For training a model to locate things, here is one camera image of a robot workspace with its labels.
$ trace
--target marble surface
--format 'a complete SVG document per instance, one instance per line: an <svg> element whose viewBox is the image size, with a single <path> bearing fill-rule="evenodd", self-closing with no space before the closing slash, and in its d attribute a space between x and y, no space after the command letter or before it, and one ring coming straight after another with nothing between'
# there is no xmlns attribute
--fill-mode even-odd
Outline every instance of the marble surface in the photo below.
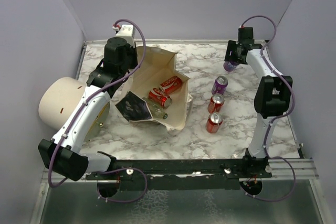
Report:
<svg viewBox="0 0 336 224"><path fill-rule="evenodd" d="M256 112L253 100L258 79L250 66L238 66L231 73L223 68L226 44L160 44L161 48L177 52L176 69L190 77L189 92L194 105L186 127L180 132L167 132L153 122L132 125L111 100L107 121L99 135L84 143L82 152L103 151L122 159L190 159L241 158L252 140ZM86 82L103 57L104 44L87 46L79 80ZM224 124L216 134L205 130L207 105L217 76L228 79L221 110ZM288 119L280 119L269 149L271 156L299 157Z"/></svg>

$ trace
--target can lid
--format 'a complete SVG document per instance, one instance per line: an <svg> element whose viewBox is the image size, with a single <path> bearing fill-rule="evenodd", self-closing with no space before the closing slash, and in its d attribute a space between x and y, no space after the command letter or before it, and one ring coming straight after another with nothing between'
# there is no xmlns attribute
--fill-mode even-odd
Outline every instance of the can lid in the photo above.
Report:
<svg viewBox="0 0 336 224"><path fill-rule="evenodd" d="M215 103L217 104L223 104L224 103L224 96L222 96L219 93L216 93L212 96L212 99L214 100Z"/></svg>
<svg viewBox="0 0 336 224"><path fill-rule="evenodd" d="M218 112L214 112L209 116L210 120L213 123L220 124L223 121L222 115L219 114Z"/></svg>
<svg viewBox="0 0 336 224"><path fill-rule="evenodd" d="M217 82L218 82L218 84L224 85L224 86L226 86L228 84L228 80L225 76L219 76L217 78Z"/></svg>
<svg viewBox="0 0 336 224"><path fill-rule="evenodd" d="M164 102L164 107L167 108L170 106L170 104L172 104L172 99L171 98L167 98L167 100Z"/></svg>

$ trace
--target open box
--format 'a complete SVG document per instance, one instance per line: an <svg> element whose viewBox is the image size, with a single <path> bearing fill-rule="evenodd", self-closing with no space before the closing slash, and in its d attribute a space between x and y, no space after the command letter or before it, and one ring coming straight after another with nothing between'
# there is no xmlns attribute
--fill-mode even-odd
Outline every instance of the open box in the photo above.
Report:
<svg viewBox="0 0 336 224"><path fill-rule="evenodd" d="M138 58L142 56L143 49L137 47ZM121 99L116 105L120 113L130 122L155 121L165 125L168 130L183 129L191 112L192 97L188 92L189 78L176 71L175 66L176 53L159 47L146 47L144 62L122 88ZM181 78L182 86L170 94L172 104L165 109L167 119L154 118L141 98L148 97L151 89L157 88L172 76Z"/></svg>

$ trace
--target soda can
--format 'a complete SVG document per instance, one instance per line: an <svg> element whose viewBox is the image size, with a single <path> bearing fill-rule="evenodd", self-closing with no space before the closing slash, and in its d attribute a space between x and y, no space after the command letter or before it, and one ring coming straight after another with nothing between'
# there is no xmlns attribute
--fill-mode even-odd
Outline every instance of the soda can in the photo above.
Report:
<svg viewBox="0 0 336 224"><path fill-rule="evenodd" d="M214 112L209 115L208 120L206 121L205 128L210 133L216 133L223 123L223 118L218 112Z"/></svg>
<svg viewBox="0 0 336 224"><path fill-rule="evenodd" d="M223 67L226 71L231 72L235 70L238 67L239 63L231 62L231 61L225 61L223 64Z"/></svg>
<svg viewBox="0 0 336 224"><path fill-rule="evenodd" d="M168 108L170 104L172 104L172 99L170 98L170 96L157 88L149 91L148 98L153 100L163 108Z"/></svg>
<svg viewBox="0 0 336 224"><path fill-rule="evenodd" d="M226 90L227 85L228 85L227 78L225 78L224 76L219 76L215 80L211 93L212 94L216 94L216 93L224 94L224 91Z"/></svg>
<svg viewBox="0 0 336 224"><path fill-rule="evenodd" d="M180 86L182 86L182 80L177 76L173 76L168 80L162 82L159 86L159 89L166 94L171 94L179 89Z"/></svg>
<svg viewBox="0 0 336 224"><path fill-rule="evenodd" d="M208 105L209 113L219 112L222 106L224 105L224 96L221 94L214 94Z"/></svg>

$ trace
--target clear bottle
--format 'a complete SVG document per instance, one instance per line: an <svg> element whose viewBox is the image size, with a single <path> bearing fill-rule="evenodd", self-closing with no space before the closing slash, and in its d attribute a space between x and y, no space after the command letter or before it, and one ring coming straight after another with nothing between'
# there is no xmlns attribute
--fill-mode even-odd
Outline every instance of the clear bottle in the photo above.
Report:
<svg viewBox="0 0 336 224"><path fill-rule="evenodd" d="M166 119L168 117L168 114L164 112L163 108L157 105L154 101L150 100L147 97L143 97L142 99L147 103L148 108L154 118Z"/></svg>

